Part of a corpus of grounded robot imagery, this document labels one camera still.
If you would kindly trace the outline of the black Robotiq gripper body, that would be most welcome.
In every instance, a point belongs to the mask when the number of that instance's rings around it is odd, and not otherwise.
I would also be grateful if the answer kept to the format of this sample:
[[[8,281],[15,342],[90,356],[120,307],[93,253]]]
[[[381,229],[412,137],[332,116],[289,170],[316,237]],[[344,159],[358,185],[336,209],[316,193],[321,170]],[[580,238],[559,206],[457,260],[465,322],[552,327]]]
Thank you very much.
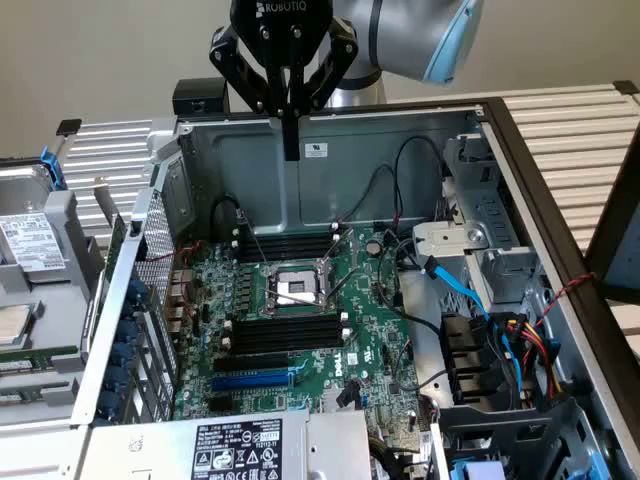
[[[231,25],[258,64],[291,67],[297,49],[303,66],[314,58],[333,18],[331,1],[232,1]]]

